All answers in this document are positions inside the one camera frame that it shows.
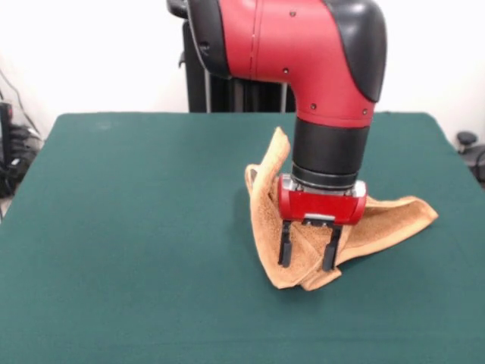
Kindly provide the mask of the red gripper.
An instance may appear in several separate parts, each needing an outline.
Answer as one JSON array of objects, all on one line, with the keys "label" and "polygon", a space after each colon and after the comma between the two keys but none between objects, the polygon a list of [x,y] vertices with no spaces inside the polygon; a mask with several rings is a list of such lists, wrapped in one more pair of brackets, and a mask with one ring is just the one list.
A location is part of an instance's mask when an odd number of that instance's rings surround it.
[{"label": "red gripper", "polygon": [[[278,209],[283,220],[278,264],[288,268],[291,263],[291,221],[357,224],[364,214],[367,197],[367,185],[362,180],[349,190],[322,190],[298,184],[290,174],[281,174],[277,180]],[[340,238],[341,227],[333,226],[324,250],[323,271],[334,269]]]}]

